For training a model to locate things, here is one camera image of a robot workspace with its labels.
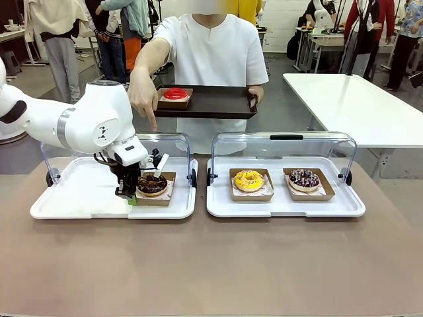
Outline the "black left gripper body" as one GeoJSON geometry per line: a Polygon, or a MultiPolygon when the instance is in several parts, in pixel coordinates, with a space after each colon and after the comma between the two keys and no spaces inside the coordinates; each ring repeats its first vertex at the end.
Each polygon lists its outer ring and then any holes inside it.
{"type": "Polygon", "coordinates": [[[118,185],[138,185],[138,180],[141,176],[141,169],[138,162],[129,166],[123,166],[118,162],[110,162],[109,168],[111,173],[117,177],[118,185]]]}

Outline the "person's right hand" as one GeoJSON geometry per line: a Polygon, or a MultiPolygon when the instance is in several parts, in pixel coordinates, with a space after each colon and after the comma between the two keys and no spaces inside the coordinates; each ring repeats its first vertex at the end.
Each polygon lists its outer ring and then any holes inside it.
{"type": "Polygon", "coordinates": [[[131,106],[149,120],[152,131],[157,131],[155,110],[158,105],[158,95],[146,68],[135,67],[131,72],[128,98],[131,106]]]}

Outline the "person's left hand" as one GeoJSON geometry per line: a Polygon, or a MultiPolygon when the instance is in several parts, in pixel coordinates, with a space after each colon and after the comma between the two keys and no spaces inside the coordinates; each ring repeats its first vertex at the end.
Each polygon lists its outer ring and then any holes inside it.
{"type": "Polygon", "coordinates": [[[262,85],[253,85],[249,87],[249,107],[252,110],[262,102],[264,98],[264,89],[262,85]]]}

